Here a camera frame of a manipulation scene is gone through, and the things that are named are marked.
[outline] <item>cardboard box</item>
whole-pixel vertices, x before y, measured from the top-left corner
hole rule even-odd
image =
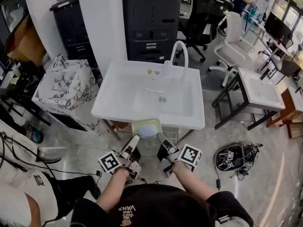
[[[41,65],[46,51],[29,15],[9,35],[4,52],[19,62],[32,61],[36,66]]]

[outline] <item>small sink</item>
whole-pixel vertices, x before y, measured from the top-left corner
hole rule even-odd
[[[111,63],[94,103],[95,117],[121,122],[158,118],[163,126],[200,130],[204,108],[199,70],[140,61]]]
[[[292,97],[294,107],[297,111],[303,112],[303,99],[300,92],[295,92],[295,89],[292,87],[288,87],[290,96]]]
[[[52,63],[39,83],[33,101],[72,106],[82,97],[82,88],[88,83],[89,77],[90,67],[86,60],[67,61],[66,68],[60,61]]]
[[[267,78],[261,80],[260,74],[243,68],[238,68],[238,73],[250,103],[263,105],[277,111],[285,108],[274,81]]]

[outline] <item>white faucet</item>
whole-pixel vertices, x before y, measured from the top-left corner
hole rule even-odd
[[[171,54],[170,61],[165,61],[164,62],[163,74],[167,75],[168,71],[169,71],[169,67],[173,65],[172,63],[173,63],[173,60],[174,60],[174,57],[175,57],[176,48],[177,48],[178,44],[180,44],[182,46],[183,51],[184,51],[184,57],[185,57],[185,65],[184,65],[184,69],[183,69],[183,75],[181,77],[181,81],[183,81],[185,79],[186,72],[187,72],[187,69],[188,69],[188,53],[187,53],[187,48],[186,48],[185,44],[180,40],[176,41],[175,44],[174,44],[174,48],[172,49],[172,54]]]

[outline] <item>black t-shirt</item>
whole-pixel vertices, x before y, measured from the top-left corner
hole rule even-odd
[[[118,205],[108,214],[96,203],[76,202],[71,227],[214,227],[223,216],[240,217],[249,226],[253,220],[231,192],[218,192],[207,201],[172,186],[143,184],[124,189]]]
[[[242,0],[235,0],[232,3],[234,4],[233,10],[235,10],[235,12],[237,13],[242,12],[247,6],[247,4]]]

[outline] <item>drain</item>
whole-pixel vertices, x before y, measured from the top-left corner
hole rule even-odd
[[[159,102],[162,104],[166,103],[166,98],[163,96],[159,97]]]

